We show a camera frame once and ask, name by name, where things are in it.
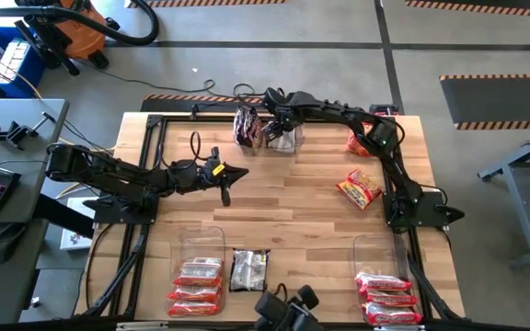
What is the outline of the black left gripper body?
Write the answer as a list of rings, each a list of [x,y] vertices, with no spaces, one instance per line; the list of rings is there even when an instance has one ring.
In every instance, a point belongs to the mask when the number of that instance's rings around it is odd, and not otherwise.
[[[231,204],[230,182],[226,174],[226,165],[221,161],[217,147],[212,148],[211,154],[206,158],[204,165],[199,170],[199,175],[201,188],[219,188],[223,206],[229,207]]]

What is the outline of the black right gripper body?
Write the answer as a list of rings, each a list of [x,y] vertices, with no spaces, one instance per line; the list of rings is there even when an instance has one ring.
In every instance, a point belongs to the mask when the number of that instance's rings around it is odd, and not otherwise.
[[[269,125],[272,133],[292,131],[300,125],[300,116],[291,109],[278,110],[275,119]]]

